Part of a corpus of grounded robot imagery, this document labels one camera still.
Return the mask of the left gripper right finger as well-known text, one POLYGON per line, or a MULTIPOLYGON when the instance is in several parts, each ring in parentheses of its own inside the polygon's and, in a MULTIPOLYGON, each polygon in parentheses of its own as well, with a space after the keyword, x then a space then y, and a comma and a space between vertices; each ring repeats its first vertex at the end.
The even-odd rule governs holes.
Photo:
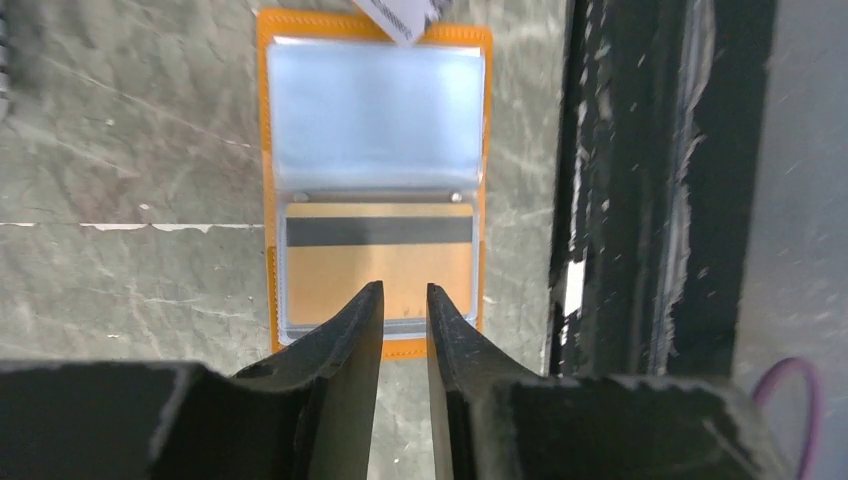
POLYGON ((751 399, 713 379, 543 377, 426 289, 440 479, 785 479, 751 399))

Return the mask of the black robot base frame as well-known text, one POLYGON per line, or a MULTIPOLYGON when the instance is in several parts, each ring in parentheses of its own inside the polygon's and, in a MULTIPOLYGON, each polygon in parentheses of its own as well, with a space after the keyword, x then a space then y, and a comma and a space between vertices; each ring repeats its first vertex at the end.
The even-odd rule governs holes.
POLYGON ((777 9, 568 3, 549 375, 730 375, 777 9))

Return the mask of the gold striped card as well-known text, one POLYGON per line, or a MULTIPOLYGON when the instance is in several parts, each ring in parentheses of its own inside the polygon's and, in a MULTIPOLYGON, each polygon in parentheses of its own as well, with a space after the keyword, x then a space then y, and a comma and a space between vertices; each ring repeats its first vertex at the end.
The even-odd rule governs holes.
POLYGON ((430 283, 474 316, 478 233, 468 204, 290 203, 278 222, 278 315, 291 326, 317 325, 380 281, 389 322, 423 318, 430 283))

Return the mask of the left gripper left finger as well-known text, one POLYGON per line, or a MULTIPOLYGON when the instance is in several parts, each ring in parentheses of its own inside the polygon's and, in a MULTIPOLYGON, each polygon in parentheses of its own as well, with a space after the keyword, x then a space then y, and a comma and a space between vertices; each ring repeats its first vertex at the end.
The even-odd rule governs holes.
POLYGON ((5 479, 363 479, 384 291, 232 376, 195 362, 1 364, 5 479))

